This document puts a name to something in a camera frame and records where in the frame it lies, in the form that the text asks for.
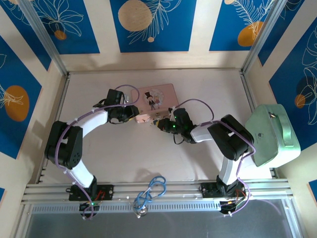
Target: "wire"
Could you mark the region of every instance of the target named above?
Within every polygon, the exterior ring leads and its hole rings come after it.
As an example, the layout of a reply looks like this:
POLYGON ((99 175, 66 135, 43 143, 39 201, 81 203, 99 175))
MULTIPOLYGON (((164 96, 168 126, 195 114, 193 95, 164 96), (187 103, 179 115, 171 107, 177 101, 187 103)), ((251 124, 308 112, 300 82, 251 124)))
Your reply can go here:
POLYGON ((183 140, 181 142, 176 143, 175 134, 173 134, 173 140, 174 140, 175 145, 180 145, 181 143, 183 143, 185 141, 185 139, 183 138, 183 140))
POLYGON ((248 190, 248 197, 247 197, 246 202, 242 205, 242 207, 240 207, 238 210, 236 210, 236 211, 234 211, 234 212, 232 212, 232 213, 229 214, 230 216, 232 216, 233 214, 235 214, 235 213, 241 211, 241 209, 243 209, 243 208, 248 204, 248 202, 249 202, 249 200, 250 200, 250 196, 251 196, 250 188, 249 188, 249 186, 248 186, 242 179, 239 178, 239 172, 240 172, 240 169, 241 169, 241 166, 242 166, 242 161, 243 161, 245 158, 254 155, 254 154, 256 153, 256 148, 254 147, 254 145, 253 145, 250 141, 248 141, 245 137, 243 137, 239 132, 237 132, 235 129, 233 129, 233 128, 230 127, 229 125, 225 124, 224 122, 222 122, 222 121, 220 121, 220 120, 215 120, 215 121, 213 121, 212 123, 220 123, 220 124, 222 124, 223 126, 225 126, 226 128, 228 128, 229 130, 231 130, 233 133, 235 133, 240 139, 242 139, 245 143, 247 143, 247 144, 252 148, 252 151, 249 151, 248 153, 246 153, 245 155, 243 155, 242 158, 240 159, 240 163, 239 163, 239 165, 238 165, 238 169, 237 169, 237 173, 236 173, 236 176, 237 176, 238 181, 240 181, 240 182, 244 185, 244 187, 247 188, 247 190, 248 190))
MULTIPOLYGON (((125 87, 125 86, 134 88, 134 89, 137 91, 137 93, 138 93, 138 98, 137 98, 134 102, 132 102, 132 103, 127 103, 127 104, 118 104, 118 105, 104 106, 104 107, 98 108, 98 109, 96 109, 96 110, 90 111, 90 112, 88 112, 88 113, 86 113, 86 114, 83 114, 83 115, 82 115, 81 117, 79 117, 77 120, 74 120, 74 121, 73 121, 72 123, 70 123, 70 124, 66 127, 66 129, 62 132, 62 134, 61 134, 61 136, 60 136, 60 138, 59 138, 59 140, 58 140, 58 142, 57 142, 57 145, 56 145, 54 161, 55 161, 55 165, 56 165, 59 169, 64 170, 64 173, 65 173, 71 180, 73 180, 73 177, 68 173, 68 170, 67 170, 67 169, 65 170, 65 167, 59 165, 59 163, 58 163, 58 152, 59 152, 59 148, 60 148, 60 145, 61 145, 61 142, 62 142, 64 136, 66 135, 66 133, 69 131, 69 129, 70 129, 73 125, 75 125, 75 124, 78 123, 80 120, 82 120, 83 118, 85 118, 85 117, 87 117, 87 116, 89 116, 89 115, 91 115, 91 114, 94 114, 94 113, 96 113, 96 112, 102 111, 102 110, 104 110, 104 109, 106 109, 106 108, 114 108, 114 107, 121 107, 121 106, 130 106, 130 105, 135 104, 135 103, 139 100, 139 98, 140 98, 140 92, 139 92, 139 90, 138 90, 136 87, 134 87, 134 86, 132 86, 132 85, 129 85, 129 84, 124 84, 124 85, 121 85, 121 86, 116 87, 115 89, 118 89, 118 88, 121 88, 121 87, 125 87)), ((91 220, 92 217, 94 216, 94 206, 92 205, 93 202, 92 202, 90 196, 89 196, 88 193, 85 191, 85 189, 83 188, 82 185, 80 185, 77 181, 75 181, 74 184, 77 185, 77 186, 82 190, 82 192, 85 194, 85 196, 88 198, 88 201, 89 201, 90 204, 91 204, 91 205, 90 205, 90 207, 91 207, 91 214, 90 214, 90 217, 88 218, 88 220, 91 220)), ((85 210, 84 210, 84 213, 83 213, 83 219, 86 219, 86 217, 85 217, 85 210)))
POLYGON ((182 102, 181 104, 179 104, 178 106, 176 106, 176 108, 179 108, 180 106, 182 106, 183 104, 185 104, 185 103, 187 103, 189 101, 198 101, 198 102, 201 102, 201 103, 205 104, 208 107, 208 109, 211 111, 211 115, 212 115, 211 120, 214 119, 214 113, 213 113, 213 110, 211 109, 211 107, 207 103, 205 103, 204 101, 202 101, 200 99, 196 99, 196 98, 188 99, 188 100, 182 102))
POLYGON ((166 179, 163 176, 156 176, 150 181, 148 189, 145 190, 144 192, 140 192, 138 196, 134 199, 133 209, 135 211, 141 211, 145 208, 148 202, 152 202, 154 198, 161 197, 165 193, 166 193, 166 179), (153 188, 153 186, 156 186, 156 185, 161 185, 163 187, 163 191, 159 193, 157 196, 152 197, 150 194, 151 189, 153 188))

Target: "blue cable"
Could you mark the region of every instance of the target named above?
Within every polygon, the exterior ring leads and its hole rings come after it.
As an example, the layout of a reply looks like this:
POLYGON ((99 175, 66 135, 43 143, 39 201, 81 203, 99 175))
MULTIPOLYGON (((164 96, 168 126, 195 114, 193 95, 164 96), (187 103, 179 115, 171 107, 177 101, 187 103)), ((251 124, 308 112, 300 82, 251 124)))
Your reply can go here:
POLYGON ((166 179, 163 176, 154 177, 149 183, 148 189, 144 192, 140 192, 138 196, 134 199, 133 208, 136 211, 142 210, 148 202, 152 202, 153 197, 151 196, 151 188, 155 185, 163 186, 163 192, 158 194, 156 197, 161 197, 166 193, 166 179))

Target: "white floor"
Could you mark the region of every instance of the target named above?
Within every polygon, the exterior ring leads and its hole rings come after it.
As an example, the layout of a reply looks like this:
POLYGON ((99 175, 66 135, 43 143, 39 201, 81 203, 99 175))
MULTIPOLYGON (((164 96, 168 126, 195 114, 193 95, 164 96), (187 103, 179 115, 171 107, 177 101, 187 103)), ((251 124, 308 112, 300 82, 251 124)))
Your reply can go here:
MULTIPOLYGON (((106 97, 109 88, 164 83, 173 83, 179 102, 190 98, 207 102, 215 119, 232 114, 245 123, 251 115, 238 70, 183 69, 73 74, 60 120, 73 120, 88 112, 106 97)), ((129 93, 131 89, 122 90, 129 93)), ((193 123, 211 119, 210 111, 199 102, 188 102, 184 107, 193 123)), ((99 182, 149 181, 158 174, 167 180, 215 179, 222 164, 222 154, 213 141, 175 145, 171 134, 133 120, 106 124, 88 134, 82 159, 99 182)), ((51 162, 43 175, 43 183, 70 182, 51 162)), ((252 158, 246 159, 240 175, 242 179, 271 178, 269 169, 257 168, 252 158)))

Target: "mint green handle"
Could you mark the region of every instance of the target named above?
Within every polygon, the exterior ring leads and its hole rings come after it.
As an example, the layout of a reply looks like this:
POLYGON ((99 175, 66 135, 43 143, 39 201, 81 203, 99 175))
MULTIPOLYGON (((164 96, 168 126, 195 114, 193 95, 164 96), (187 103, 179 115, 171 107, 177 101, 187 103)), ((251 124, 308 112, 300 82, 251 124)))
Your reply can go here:
POLYGON ((291 137, 291 125, 287 120, 287 117, 277 117, 281 123, 283 130, 283 141, 286 147, 293 147, 293 141, 291 137))

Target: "purple cable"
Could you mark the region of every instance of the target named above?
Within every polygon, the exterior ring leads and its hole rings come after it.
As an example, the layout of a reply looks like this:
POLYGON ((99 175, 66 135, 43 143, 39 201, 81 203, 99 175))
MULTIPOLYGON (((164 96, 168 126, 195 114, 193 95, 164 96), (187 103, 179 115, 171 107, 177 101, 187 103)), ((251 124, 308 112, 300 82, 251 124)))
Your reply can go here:
POLYGON ((182 106, 184 103, 187 103, 187 102, 189 102, 189 101, 198 101, 198 102, 201 102, 201 103, 205 104, 205 105, 208 107, 208 109, 211 111, 211 114, 212 114, 212 119, 211 119, 211 120, 214 119, 214 113, 213 113, 213 110, 211 109, 211 107, 210 107, 207 103, 205 103, 204 101, 202 101, 202 100, 200 100, 200 99, 196 99, 196 98, 188 99, 188 100, 182 102, 181 104, 179 104, 178 106, 176 106, 176 108, 179 108, 179 107, 182 106))
MULTIPOLYGON (((120 106, 131 106, 131 105, 135 104, 135 103, 139 100, 139 98, 140 98, 140 92, 139 92, 139 90, 138 90, 136 87, 134 87, 134 86, 132 86, 132 85, 124 84, 124 85, 121 85, 121 86, 116 87, 115 89, 121 88, 121 87, 123 87, 123 86, 129 86, 129 87, 134 88, 135 90, 137 90, 137 92, 138 92, 138 98, 137 98, 137 100, 135 100, 135 101, 132 102, 132 103, 104 106, 104 107, 98 108, 98 109, 96 109, 96 110, 94 110, 94 111, 90 111, 90 112, 88 112, 88 113, 82 115, 81 117, 79 117, 77 120, 73 121, 71 124, 69 124, 69 125, 66 127, 66 129, 63 131, 63 133, 61 134, 61 136, 60 136, 60 138, 59 138, 59 140, 58 140, 58 142, 57 142, 56 150, 55 150, 55 158, 54 158, 54 160, 55 160, 56 166, 57 166, 59 169, 64 170, 64 168, 63 168, 62 166, 60 166, 59 163, 58 163, 58 152, 59 152, 60 144, 61 144, 61 141, 63 140, 64 136, 65 136, 66 133, 68 132, 68 130, 69 130, 73 125, 75 125, 77 122, 79 122, 79 121, 82 120, 83 118, 85 118, 85 117, 87 117, 87 116, 89 116, 89 115, 91 115, 91 114, 93 114, 93 113, 96 113, 96 112, 99 112, 99 111, 101 111, 101 110, 104 110, 104 109, 106 109, 106 108, 114 108, 114 107, 120 107, 120 106)), ((64 173, 65 173, 69 178, 71 178, 71 180, 73 180, 73 177, 68 174, 68 171, 67 171, 67 170, 65 170, 64 173)), ((88 193, 87 193, 87 192, 85 191, 85 189, 83 188, 83 186, 80 185, 80 184, 79 184, 78 182, 76 182, 76 181, 75 181, 75 184, 83 191, 83 193, 84 193, 84 194, 86 195, 86 197, 88 198, 88 201, 90 202, 90 204, 92 204, 92 200, 91 200, 90 196, 88 195, 88 193)), ((88 219, 91 220, 92 217, 93 217, 93 215, 94 215, 94 206, 91 205, 91 214, 90 214, 90 217, 89 217, 88 219)))
POLYGON ((228 126, 228 125, 225 124, 224 122, 222 122, 222 121, 220 121, 220 120, 215 120, 215 121, 213 121, 213 123, 220 123, 221 125, 225 126, 226 128, 228 128, 228 129, 231 130, 233 133, 235 133, 240 139, 242 139, 244 142, 246 142, 246 143, 252 148, 252 151, 248 152, 246 155, 244 155, 244 156, 240 159, 240 163, 239 163, 239 165, 238 165, 238 169, 237 169, 237 173, 236 173, 237 179, 244 185, 244 187, 247 188, 247 190, 248 190, 248 197, 247 197, 246 202, 242 205, 242 207, 240 207, 238 210, 236 210, 236 211, 234 211, 234 212, 231 213, 231 215, 233 215, 233 214, 239 212, 241 209, 243 209, 243 208, 248 204, 248 202, 249 202, 249 200, 250 200, 250 196, 251 196, 250 188, 249 188, 249 186, 248 186, 245 182, 243 182, 242 179, 240 179, 240 178, 238 177, 238 175, 239 175, 239 172, 240 172, 240 169, 241 169, 242 161, 243 161, 245 158, 254 155, 254 154, 256 153, 256 148, 254 147, 254 145, 253 145, 252 143, 250 143, 250 142, 249 142, 246 138, 244 138, 240 133, 238 133, 235 129, 233 129, 232 127, 228 126))

